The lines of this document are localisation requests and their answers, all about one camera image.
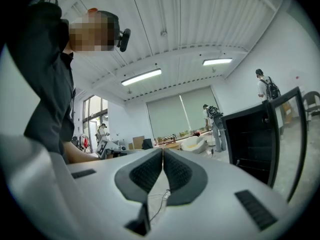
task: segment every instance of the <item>white ceiling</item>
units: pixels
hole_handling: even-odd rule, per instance
[[[119,104],[192,81],[226,78],[260,39],[282,0],[59,0],[69,21],[90,8],[116,14],[131,29],[127,50],[104,56],[75,54],[78,88]],[[225,65],[203,60],[233,58]],[[121,81],[156,68],[162,74],[122,86]]]

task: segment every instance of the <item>floor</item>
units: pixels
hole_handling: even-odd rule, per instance
[[[303,202],[309,193],[312,193],[315,186],[319,183],[320,175],[320,118],[317,116],[309,122],[309,131],[307,139],[307,150],[302,170],[302,175],[299,180],[295,193],[289,202],[290,206],[295,206]],[[279,166],[274,183],[274,190],[279,192],[283,198],[287,198],[289,190],[293,183],[295,176],[295,169],[297,168],[300,150],[300,126],[298,123],[292,123],[284,129],[283,138],[280,140],[280,157]],[[229,163],[228,150],[223,152],[214,152],[211,154],[211,147],[208,146],[206,151],[199,154],[206,159],[216,159],[218,161]],[[152,219],[151,227],[157,224],[161,215],[166,209],[166,199],[170,193],[164,197],[162,206],[162,198],[169,189],[168,179],[164,171],[159,175],[155,185],[148,196],[148,210],[149,218],[159,211],[159,213]]]

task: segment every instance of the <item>chair backrest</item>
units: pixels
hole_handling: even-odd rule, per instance
[[[316,104],[316,96],[319,97],[320,99],[320,94],[319,92],[317,91],[309,91],[307,92],[303,98],[302,98],[302,102],[304,103],[306,101],[306,104],[309,106],[309,105],[312,105],[312,104]]]

